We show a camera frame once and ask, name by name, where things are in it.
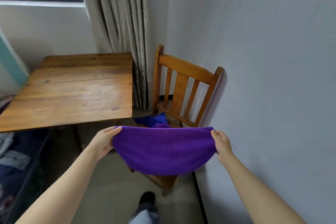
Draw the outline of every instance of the pants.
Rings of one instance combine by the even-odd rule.
[[[128,224],[159,224],[160,215],[158,209],[148,202],[139,205]]]

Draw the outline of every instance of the beige curtain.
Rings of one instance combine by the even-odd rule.
[[[133,105],[151,109],[154,53],[148,53],[146,0],[84,0],[99,53],[132,52]]]

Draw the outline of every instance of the shoe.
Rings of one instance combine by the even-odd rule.
[[[142,194],[140,201],[139,201],[139,205],[141,205],[142,203],[148,202],[151,205],[155,205],[155,193],[152,191],[148,191]]]

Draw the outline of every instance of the floor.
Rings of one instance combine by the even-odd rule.
[[[133,117],[147,113],[134,109]],[[122,125],[135,126],[132,119],[121,121]],[[115,122],[95,122],[77,126],[82,147],[86,147],[93,136]],[[54,145],[50,151],[46,186],[52,184],[76,158],[76,144],[70,127],[59,127],[53,131]],[[99,161],[92,175],[84,198],[72,224],[127,223],[137,209],[138,201],[145,191],[153,191],[157,196],[162,224],[201,224],[202,215],[191,175],[180,176],[174,189],[167,197],[144,175],[131,173],[123,159],[115,152]]]

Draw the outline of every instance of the chair backrest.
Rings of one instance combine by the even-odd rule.
[[[159,104],[159,94],[160,94],[160,83],[161,83],[161,71],[162,66],[168,68],[166,88],[165,88],[165,98],[163,104]],[[177,71],[176,82],[173,100],[170,109],[168,110],[168,96],[171,82],[171,75],[173,70]],[[190,127],[198,127],[204,111],[209,103],[213,90],[215,89],[216,83],[223,73],[222,67],[217,67],[215,73],[211,73],[203,67],[194,65],[185,60],[176,58],[174,56],[163,54],[163,45],[159,45],[156,48],[155,54],[155,66],[154,66],[154,89],[153,89],[153,113],[158,113],[158,110],[164,111],[166,114],[172,116],[173,118],[187,124]],[[190,93],[190,97],[187,103],[186,110],[183,116],[180,115],[184,95],[186,93],[187,83],[189,77],[194,78],[194,85]],[[204,82],[209,85],[207,93],[205,94],[203,103],[196,117],[195,122],[188,119],[191,106],[193,104],[196,91],[200,82]]]

